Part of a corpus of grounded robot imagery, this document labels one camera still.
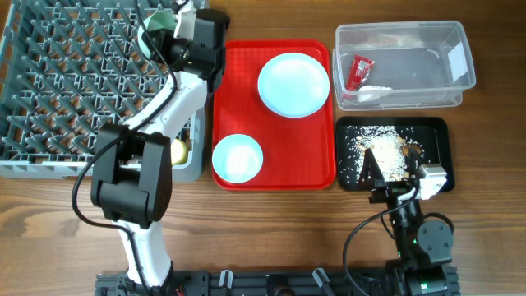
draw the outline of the wooden table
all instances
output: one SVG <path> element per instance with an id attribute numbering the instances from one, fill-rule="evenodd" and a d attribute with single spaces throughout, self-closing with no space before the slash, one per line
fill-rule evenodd
<path id="1" fill-rule="evenodd" d="M 4 19 L 8 0 L 0 1 Z M 526 2 L 490 0 L 224 0 L 228 39 L 318 39 L 338 25 L 457 20 L 467 32 L 478 83 L 452 109 L 344 115 L 439 116 L 450 128 L 456 188 L 423 202 L 455 223 L 454 265 L 466 294 L 526 291 Z M 175 185 L 163 219 L 179 270 L 340 267 L 348 233 L 384 210 L 337 182 L 317 192 L 226 192 L 212 181 L 210 148 L 199 181 Z M 92 295 L 95 275 L 127 268 L 118 234 L 81 223 L 72 180 L 0 179 L 0 295 Z M 100 219 L 81 189 L 81 209 Z M 395 245 L 379 222 L 351 246 L 352 266 L 383 266 Z"/>

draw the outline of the dish rack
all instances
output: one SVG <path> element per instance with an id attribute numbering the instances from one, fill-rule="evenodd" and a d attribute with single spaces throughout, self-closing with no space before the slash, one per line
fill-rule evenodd
<path id="1" fill-rule="evenodd" d="M 139 5 L 144 19 L 171 11 L 169 0 Z M 139 50 L 136 14 L 132 0 L 12 1 L 0 42 L 0 176 L 76 176 L 93 157 L 99 128 L 124 123 L 162 89 L 166 68 Z M 202 172 L 204 109 L 179 137 L 190 152 L 173 166 L 173 180 L 190 182 Z M 141 162 L 124 167 L 139 170 Z"/>

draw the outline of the small white plate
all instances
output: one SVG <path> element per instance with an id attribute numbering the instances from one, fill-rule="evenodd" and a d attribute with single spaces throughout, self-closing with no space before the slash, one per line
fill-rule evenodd
<path id="1" fill-rule="evenodd" d="M 263 67 L 257 89 L 272 112 L 286 118 L 302 118 L 323 106 L 330 83 L 327 72 L 314 58 L 303 53 L 284 53 Z"/>
<path id="2" fill-rule="evenodd" d="M 212 166 L 230 183 L 244 183 L 254 178 L 263 165 L 263 151 L 256 140 L 247 135 L 225 137 L 214 148 Z"/>

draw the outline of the black container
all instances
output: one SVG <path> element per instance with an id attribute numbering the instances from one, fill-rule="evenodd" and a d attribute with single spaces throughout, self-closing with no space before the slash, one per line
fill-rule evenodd
<path id="1" fill-rule="evenodd" d="M 394 126 L 401 136 L 412 131 L 410 136 L 420 143 L 425 149 L 424 160 L 433 164 L 441 164 L 447 172 L 447 182 L 442 187 L 442 192 L 454 188 L 453 160 L 451 159 L 450 139 L 447 125 L 442 118 L 432 117 L 343 117 L 336 123 L 336 158 L 338 165 L 338 181 L 340 186 L 348 191 L 357 191 L 357 176 L 360 172 L 350 171 L 355 161 L 359 158 L 349 149 L 349 141 L 356 136 L 361 136 L 358 129 L 347 127 L 368 126 Z"/>

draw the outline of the red packet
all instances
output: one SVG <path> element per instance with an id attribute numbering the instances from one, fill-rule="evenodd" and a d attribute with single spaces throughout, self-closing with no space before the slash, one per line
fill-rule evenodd
<path id="1" fill-rule="evenodd" d="M 353 63 L 351 64 L 351 72 L 348 75 L 347 85 L 345 88 L 349 91 L 355 91 L 365 82 L 369 76 L 369 71 L 375 62 L 359 55 L 354 55 Z"/>

